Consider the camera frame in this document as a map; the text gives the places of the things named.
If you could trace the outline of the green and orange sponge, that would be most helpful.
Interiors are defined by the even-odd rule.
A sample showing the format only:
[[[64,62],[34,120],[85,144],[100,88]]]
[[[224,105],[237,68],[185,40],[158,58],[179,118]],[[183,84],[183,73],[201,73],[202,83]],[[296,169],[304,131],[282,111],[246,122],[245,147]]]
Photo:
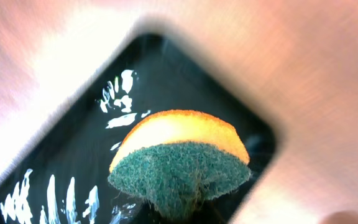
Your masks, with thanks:
[[[168,110],[134,126],[109,166],[108,182],[179,221],[247,182],[249,162],[231,124],[199,111]]]

